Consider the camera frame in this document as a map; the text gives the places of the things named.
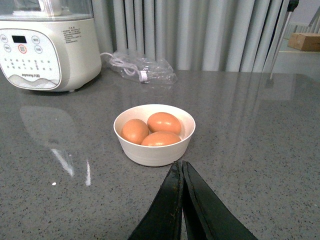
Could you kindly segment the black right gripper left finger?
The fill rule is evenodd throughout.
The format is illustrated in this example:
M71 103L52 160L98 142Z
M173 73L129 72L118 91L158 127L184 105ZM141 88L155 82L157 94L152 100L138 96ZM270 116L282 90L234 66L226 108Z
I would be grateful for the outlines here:
M179 240L181 238L184 175L175 161L147 213L130 234L130 240Z

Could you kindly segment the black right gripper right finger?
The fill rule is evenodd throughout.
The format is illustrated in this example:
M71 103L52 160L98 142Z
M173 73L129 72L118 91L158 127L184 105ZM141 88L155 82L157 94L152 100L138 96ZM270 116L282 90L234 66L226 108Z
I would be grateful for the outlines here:
M182 162L182 208L189 240L255 240L187 161Z

